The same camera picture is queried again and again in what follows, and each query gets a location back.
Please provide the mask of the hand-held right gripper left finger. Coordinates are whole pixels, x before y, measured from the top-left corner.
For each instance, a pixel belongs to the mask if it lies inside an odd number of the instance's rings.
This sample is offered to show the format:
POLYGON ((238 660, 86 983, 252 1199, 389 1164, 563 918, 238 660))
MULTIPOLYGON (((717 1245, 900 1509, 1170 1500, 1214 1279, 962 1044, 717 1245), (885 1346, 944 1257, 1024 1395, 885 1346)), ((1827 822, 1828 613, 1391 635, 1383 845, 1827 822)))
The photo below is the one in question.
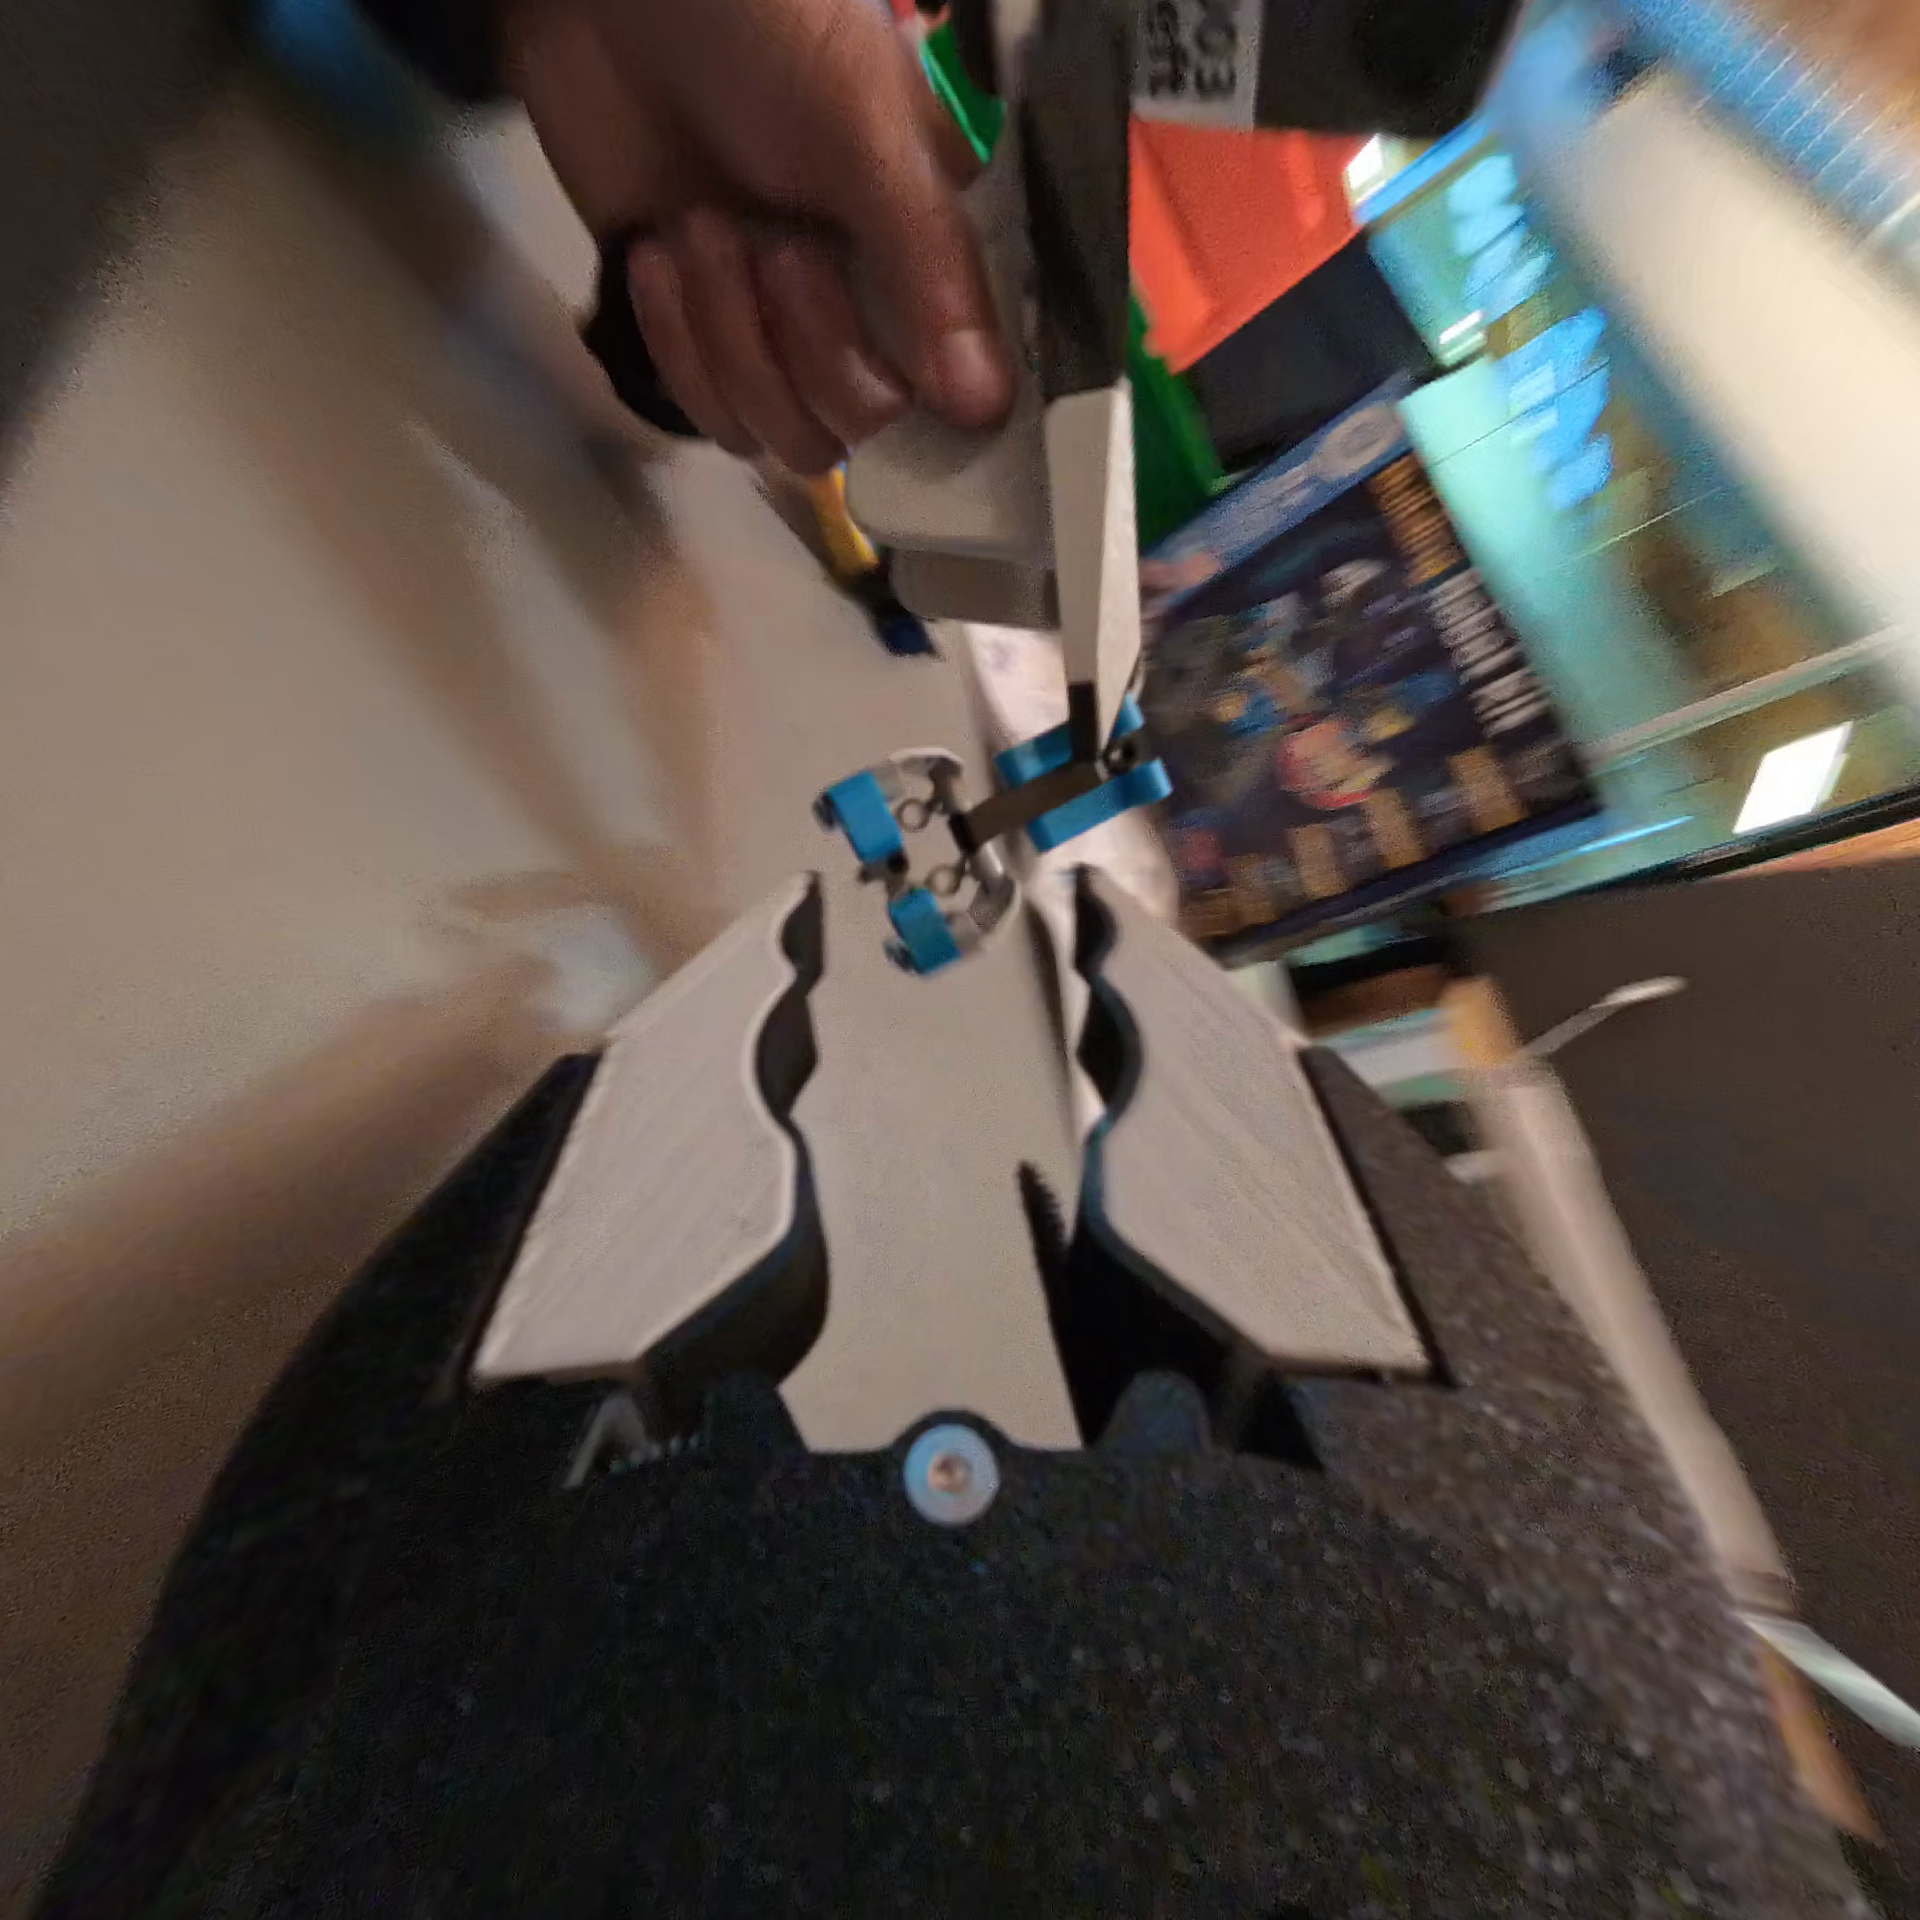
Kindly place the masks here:
POLYGON ((829 1257, 796 1109, 819 1066, 815 874, 780 882, 607 1030, 471 1381, 791 1378, 829 1257))

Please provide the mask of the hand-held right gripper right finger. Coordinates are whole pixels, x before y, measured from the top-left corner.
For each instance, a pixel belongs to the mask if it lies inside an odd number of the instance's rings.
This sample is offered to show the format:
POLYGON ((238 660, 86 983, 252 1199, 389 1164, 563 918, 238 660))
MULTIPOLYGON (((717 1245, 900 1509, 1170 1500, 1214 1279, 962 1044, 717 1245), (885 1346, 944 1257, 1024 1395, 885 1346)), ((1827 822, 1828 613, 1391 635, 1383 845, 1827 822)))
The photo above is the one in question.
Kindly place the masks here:
POLYGON ((1048 932, 1091 1230, 1290 1377, 1429 1381, 1295 1022, 1099 869, 1072 870, 1048 932))

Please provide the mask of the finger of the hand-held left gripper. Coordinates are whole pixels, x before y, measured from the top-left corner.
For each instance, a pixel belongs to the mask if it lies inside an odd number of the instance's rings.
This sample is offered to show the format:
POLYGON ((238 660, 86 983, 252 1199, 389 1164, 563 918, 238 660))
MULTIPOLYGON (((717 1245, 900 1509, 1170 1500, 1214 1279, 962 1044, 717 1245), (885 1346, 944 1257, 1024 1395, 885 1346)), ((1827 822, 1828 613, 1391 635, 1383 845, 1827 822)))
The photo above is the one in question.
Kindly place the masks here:
POLYGON ((1070 732, 1112 738, 1143 650, 1131 382, 1052 401, 1043 441, 1070 732))

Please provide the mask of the blue yellow black brick assembly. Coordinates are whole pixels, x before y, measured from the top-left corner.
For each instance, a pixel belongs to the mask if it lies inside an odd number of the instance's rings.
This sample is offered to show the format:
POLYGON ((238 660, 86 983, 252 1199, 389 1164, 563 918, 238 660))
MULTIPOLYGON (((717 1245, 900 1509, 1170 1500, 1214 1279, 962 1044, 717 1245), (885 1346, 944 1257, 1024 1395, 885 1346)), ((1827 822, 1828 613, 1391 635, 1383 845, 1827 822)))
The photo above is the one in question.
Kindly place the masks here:
POLYGON ((827 569, 838 589, 863 613, 879 647, 899 659, 935 659, 939 650, 924 617, 899 597, 892 554, 877 546, 850 511, 846 467, 836 463, 810 476, 805 494, 827 569))

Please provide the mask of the blue black brick frame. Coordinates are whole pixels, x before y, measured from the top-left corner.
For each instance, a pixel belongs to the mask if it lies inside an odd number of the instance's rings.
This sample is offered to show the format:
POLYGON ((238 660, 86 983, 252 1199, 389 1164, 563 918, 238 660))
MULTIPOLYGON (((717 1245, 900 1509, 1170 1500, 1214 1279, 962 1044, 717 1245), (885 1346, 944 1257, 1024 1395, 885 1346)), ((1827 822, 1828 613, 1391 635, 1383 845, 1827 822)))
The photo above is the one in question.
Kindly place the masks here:
POLYGON ((1131 695, 1119 702, 1109 747, 1093 758, 1072 755, 1072 726, 1061 722, 991 757, 998 788, 951 822, 956 845, 974 853, 1006 837, 1024 837, 1038 853, 1150 810, 1170 796, 1170 777, 1144 732, 1131 695))

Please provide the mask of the grey panel brick assembly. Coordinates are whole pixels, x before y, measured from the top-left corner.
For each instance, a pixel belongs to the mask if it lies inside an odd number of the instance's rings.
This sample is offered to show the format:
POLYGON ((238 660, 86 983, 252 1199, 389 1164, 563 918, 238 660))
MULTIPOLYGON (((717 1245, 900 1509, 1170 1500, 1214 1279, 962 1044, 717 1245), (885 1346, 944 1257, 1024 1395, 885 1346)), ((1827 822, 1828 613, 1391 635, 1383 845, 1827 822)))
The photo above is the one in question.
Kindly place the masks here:
POLYGON ((838 831, 863 875, 907 875, 909 842, 964 807, 964 764, 946 750, 894 751, 831 782, 813 803, 815 820, 838 831))

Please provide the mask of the person's left forearm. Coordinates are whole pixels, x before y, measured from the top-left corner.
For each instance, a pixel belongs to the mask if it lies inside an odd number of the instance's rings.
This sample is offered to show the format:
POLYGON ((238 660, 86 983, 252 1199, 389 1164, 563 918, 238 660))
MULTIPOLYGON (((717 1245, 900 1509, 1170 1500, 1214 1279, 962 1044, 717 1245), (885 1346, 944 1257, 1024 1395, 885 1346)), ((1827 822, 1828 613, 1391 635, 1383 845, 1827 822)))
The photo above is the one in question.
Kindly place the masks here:
POLYGON ((496 107, 512 82, 487 3, 238 3, 247 47, 294 92, 339 116, 375 124, 415 101, 496 107))

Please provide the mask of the grey desk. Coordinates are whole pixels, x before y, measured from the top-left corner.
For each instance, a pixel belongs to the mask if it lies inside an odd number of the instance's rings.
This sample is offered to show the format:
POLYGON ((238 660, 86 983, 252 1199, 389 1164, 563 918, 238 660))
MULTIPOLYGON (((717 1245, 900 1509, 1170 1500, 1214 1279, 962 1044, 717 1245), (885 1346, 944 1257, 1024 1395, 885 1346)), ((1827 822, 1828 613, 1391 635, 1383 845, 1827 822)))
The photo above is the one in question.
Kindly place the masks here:
POLYGON ((1024 927, 946 979, 813 820, 986 769, 967 642, 886 657, 780 483, 598 407, 524 124, 375 161, 240 93, 5 497, 5 1473, 236 1425, 547 1062, 819 874, 831 1238, 803 1426, 1072 1441, 1018 1199, 1066 1190, 1024 927))

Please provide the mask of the person's left hand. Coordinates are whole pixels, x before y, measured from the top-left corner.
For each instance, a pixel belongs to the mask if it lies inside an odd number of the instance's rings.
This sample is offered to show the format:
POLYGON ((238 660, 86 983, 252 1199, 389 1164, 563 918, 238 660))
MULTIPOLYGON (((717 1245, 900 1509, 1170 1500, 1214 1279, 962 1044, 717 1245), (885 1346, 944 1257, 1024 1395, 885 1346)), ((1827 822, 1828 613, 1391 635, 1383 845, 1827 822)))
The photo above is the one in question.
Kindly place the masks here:
POLYGON ((810 476, 911 409, 1008 417, 951 126, 885 5, 502 5, 496 43, 699 437, 810 476))

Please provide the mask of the green plastic bin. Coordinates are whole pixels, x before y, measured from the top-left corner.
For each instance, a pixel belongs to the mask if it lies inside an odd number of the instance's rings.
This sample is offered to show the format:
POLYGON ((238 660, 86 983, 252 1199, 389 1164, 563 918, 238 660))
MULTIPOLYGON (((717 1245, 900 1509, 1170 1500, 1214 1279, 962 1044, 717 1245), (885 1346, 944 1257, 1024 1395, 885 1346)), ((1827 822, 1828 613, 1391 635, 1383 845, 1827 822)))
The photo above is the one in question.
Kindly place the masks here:
MULTIPOLYGON (((951 5, 895 5, 918 26, 918 59, 975 161, 996 146, 1003 103, 974 85, 952 35, 951 5)), ((1186 382, 1148 341, 1148 316, 1133 295, 1127 331, 1127 378, 1133 387, 1135 523, 1150 551, 1179 532, 1224 486, 1224 471, 1186 382)))

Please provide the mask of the instruction booklet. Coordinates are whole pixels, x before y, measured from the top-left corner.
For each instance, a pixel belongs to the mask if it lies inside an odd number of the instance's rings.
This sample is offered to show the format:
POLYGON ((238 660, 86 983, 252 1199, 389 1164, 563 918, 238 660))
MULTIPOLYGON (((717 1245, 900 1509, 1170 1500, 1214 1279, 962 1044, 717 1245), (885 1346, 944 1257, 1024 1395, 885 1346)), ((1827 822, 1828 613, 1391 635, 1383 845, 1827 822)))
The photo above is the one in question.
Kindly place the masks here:
MULTIPOLYGON (((1068 690, 1056 637, 1040 630, 970 622, 952 623, 951 635, 967 675, 987 758, 1058 726, 1068 717, 1068 690)), ((1058 854, 1043 854, 1040 863, 1099 869, 1155 918, 1172 921, 1176 917, 1179 887, 1148 810, 1131 810, 1112 822, 1074 837, 1058 854)))

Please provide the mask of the orange felt bag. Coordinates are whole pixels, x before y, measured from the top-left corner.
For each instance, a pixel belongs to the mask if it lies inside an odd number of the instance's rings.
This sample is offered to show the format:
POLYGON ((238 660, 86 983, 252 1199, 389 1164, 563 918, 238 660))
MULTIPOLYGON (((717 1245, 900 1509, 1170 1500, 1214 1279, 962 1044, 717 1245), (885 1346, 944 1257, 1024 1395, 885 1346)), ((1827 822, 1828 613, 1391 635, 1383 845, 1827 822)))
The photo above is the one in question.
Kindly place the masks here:
POLYGON ((1186 372, 1358 233, 1366 135, 1130 126, 1131 276, 1144 345, 1186 372))

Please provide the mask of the robot kit box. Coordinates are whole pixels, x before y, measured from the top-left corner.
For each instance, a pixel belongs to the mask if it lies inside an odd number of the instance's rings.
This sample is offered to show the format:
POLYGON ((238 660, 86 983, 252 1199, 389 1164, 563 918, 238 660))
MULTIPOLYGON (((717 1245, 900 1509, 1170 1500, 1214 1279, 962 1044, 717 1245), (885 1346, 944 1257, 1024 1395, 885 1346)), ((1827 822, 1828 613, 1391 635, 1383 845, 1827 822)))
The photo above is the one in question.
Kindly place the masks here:
POLYGON ((1391 374, 1141 561, 1179 923, 1221 964, 1355 927, 1599 793, 1458 532, 1391 374))

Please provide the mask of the black partition panel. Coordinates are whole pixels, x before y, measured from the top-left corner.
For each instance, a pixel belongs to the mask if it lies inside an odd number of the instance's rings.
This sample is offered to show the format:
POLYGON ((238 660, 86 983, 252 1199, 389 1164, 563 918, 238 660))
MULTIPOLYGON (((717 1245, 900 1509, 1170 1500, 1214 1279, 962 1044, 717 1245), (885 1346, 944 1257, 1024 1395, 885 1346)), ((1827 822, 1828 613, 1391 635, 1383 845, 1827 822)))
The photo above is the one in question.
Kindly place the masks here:
POLYGON ((1798 1621, 1916 1757, 1916 854, 1508 910, 1471 957, 1544 1058, 1798 1621))

